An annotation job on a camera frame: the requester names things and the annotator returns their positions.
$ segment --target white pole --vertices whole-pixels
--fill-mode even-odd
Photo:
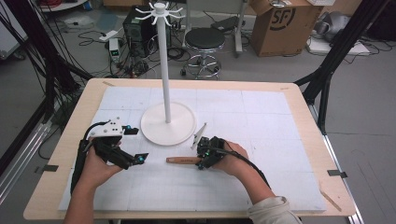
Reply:
[[[163,77],[163,100],[165,105],[165,121],[166,123],[170,123],[172,119],[171,119],[171,108],[169,102],[168,55],[166,50],[166,31],[165,31],[164,17],[158,18],[157,31],[158,31],[158,42],[160,44],[161,74]]]

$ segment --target computer tower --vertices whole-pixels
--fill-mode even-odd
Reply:
[[[142,11],[152,10],[149,6],[132,6],[122,26],[132,55],[145,58],[150,54],[149,48],[152,48],[149,44],[155,44],[158,47],[157,38],[154,38],[154,42],[149,43],[150,39],[157,34],[157,28],[156,25],[152,25],[154,21],[153,17],[143,21],[137,20],[136,18],[144,18],[148,15],[136,11],[137,8]],[[171,46],[170,36],[170,27],[166,26],[167,47]]]

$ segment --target wooden table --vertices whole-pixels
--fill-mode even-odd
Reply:
[[[304,144],[312,169],[318,179],[320,192],[327,205],[324,213],[298,213],[299,217],[355,215],[355,206],[340,176],[329,176],[328,170],[336,170],[323,137],[312,118],[298,86],[292,83],[231,82],[171,80],[170,88],[278,91],[288,101],[299,135]],[[67,177],[77,155],[78,142],[90,127],[107,87],[161,87],[158,79],[91,79],[82,93],[75,111],[55,148],[49,165],[58,165],[56,172],[45,172],[24,211],[26,219],[63,219],[65,212],[58,211]],[[95,212],[95,218],[237,218],[247,217],[246,212]]]

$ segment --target sleeve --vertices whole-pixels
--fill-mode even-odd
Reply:
[[[274,197],[262,200],[247,210],[247,214],[255,224],[301,224],[297,216],[290,211],[289,202],[285,197]]]

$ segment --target round white base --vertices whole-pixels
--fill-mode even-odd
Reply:
[[[188,107],[171,103],[170,111],[170,123],[165,122],[164,104],[154,105],[143,114],[140,128],[149,141],[161,146],[175,146],[194,133],[197,122]]]

